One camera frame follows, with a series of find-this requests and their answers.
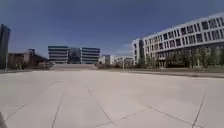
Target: plaza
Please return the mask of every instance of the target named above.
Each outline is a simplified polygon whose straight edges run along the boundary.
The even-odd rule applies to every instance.
[[[0,74],[7,128],[223,128],[224,79],[109,72]]]

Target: window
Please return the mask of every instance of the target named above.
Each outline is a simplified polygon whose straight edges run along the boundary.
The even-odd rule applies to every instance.
[[[180,31],[181,31],[181,34],[182,34],[182,35],[187,34],[187,32],[186,32],[186,28],[181,28]]]
[[[169,46],[169,42],[168,42],[168,41],[166,42],[166,46],[167,46],[167,48],[170,48],[170,46]]]
[[[209,20],[208,23],[209,23],[209,27],[210,28],[217,28],[217,24],[216,24],[216,20],[215,19]]]
[[[148,42],[148,41],[147,41],[147,40],[145,40],[145,45],[147,45],[147,42]]]
[[[192,36],[192,39],[193,39],[193,43],[196,43],[196,39],[194,35]]]
[[[183,45],[185,45],[185,40],[184,40],[184,38],[182,38],[182,42],[183,42]]]
[[[193,29],[193,26],[187,26],[187,32],[188,33],[193,33],[194,32],[194,29]]]
[[[196,35],[196,37],[197,37],[197,42],[203,42],[203,39],[202,39],[202,35],[201,34],[197,34]]]
[[[169,41],[169,44],[170,44],[170,47],[171,47],[171,48],[172,48],[172,47],[175,47],[174,40],[170,40],[170,41]]]
[[[207,21],[201,22],[201,25],[202,25],[203,30],[207,30],[208,29],[208,22]]]
[[[179,32],[179,29],[177,29],[177,35],[178,35],[178,36],[180,36],[180,32]]]
[[[185,40],[186,40],[186,44],[188,44],[188,38],[187,37],[185,37]]]
[[[160,37],[160,41],[163,41],[162,35],[160,35],[159,37]]]
[[[222,17],[220,18],[220,22],[221,22],[222,26],[224,26],[224,21],[223,21]]]
[[[164,47],[166,48],[166,42],[164,42]]]
[[[208,37],[207,37],[207,34],[206,33],[204,33],[204,37],[205,37],[205,41],[207,41],[208,40]]]
[[[212,40],[211,33],[210,33],[210,32],[208,32],[207,34],[208,34],[208,40]]]
[[[176,32],[176,30],[174,30],[174,35],[175,35],[175,37],[177,37],[177,32]]]
[[[168,39],[167,33],[163,34],[163,38],[164,38],[164,40],[167,40]]]
[[[173,31],[168,32],[168,35],[169,35],[169,39],[173,38]]]
[[[224,38],[222,29],[220,29],[220,36],[221,36],[222,39]]]
[[[216,21],[217,21],[218,26],[221,27],[221,23],[220,23],[219,18],[217,18]]]
[[[190,26],[187,26],[187,33],[191,33]]]
[[[180,39],[176,39],[176,46],[180,46],[181,43],[180,43]]]
[[[212,38],[213,38],[213,40],[216,40],[216,33],[215,33],[215,31],[212,31]]]
[[[201,31],[201,28],[200,28],[199,23],[197,23],[197,26],[198,26],[198,31],[200,32]]]
[[[196,39],[195,39],[195,36],[194,35],[189,36],[188,38],[189,38],[189,43],[190,44],[196,43]]]
[[[163,49],[163,43],[159,44],[159,49]]]
[[[194,31],[197,32],[197,26],[194,24]]]

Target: glass facade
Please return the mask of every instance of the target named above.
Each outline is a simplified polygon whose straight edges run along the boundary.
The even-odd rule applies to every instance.
[[[5,25],[0,26],[0,69],[5,69],[7,65],[8,41],[10,29]]]

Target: sidewalk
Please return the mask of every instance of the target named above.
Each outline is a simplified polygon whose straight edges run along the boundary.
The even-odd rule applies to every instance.
[[[208,72],[171,72],[171,71],[134,71],[134,70],[105,70],[113,72],[128,72],[138,74],[153,74],[153,75],[171,75],[171,76],[189,76],[189,77],[210,77],[210,78],[224,78],[224,73],[208,73]]]

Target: white building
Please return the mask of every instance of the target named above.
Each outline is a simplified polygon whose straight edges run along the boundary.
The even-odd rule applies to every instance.
[[[102,55],[99,57],[99,63],[104,64],[104,65],[111,65],[111,56],[110,55]]]
[[[164,31],[132,41],[134,64],[146,56],[156,57],[160,65],[173,52],[205,46],[221,48],[224,45],[224,13],[193,20]]]

